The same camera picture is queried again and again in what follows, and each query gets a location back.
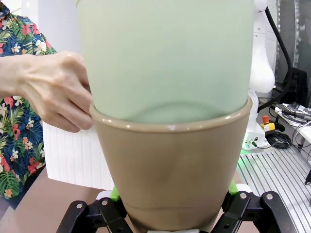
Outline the person's right hand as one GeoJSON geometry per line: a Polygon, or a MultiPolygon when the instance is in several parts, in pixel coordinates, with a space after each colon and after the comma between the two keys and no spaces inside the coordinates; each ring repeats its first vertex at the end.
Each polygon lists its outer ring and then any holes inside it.
{"type": "Polygon", "coordinates": [[[92,95],[81,55],[63,51],[21,60],[19,94],[44,122],[72,133],[92,127],[92,95]]]}

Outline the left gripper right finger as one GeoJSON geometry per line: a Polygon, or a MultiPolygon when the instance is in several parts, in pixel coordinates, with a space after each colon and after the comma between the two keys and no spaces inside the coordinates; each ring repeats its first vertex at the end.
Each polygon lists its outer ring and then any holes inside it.
{"type": "Polygon", "coordinates": [[[243,222],[252,222],[260,233],[295,233],[296,227],[275,191],[255,195],[246,184],[232,182],[222,203],[223,214],[215,233],[236,233],[243,222]]]}

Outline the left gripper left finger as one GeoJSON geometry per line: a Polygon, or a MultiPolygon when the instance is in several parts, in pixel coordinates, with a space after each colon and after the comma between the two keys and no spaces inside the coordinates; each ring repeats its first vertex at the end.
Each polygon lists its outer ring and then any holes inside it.
{"type": "Polygon", "coordinates": [[[131,233],[126,222],[127,211],[114,187],[102,191],[95,201],[87,204],[82,200],[72,202],[58,229],[58,233],[95,233],[106,228],[109,233],[131,233]]]}

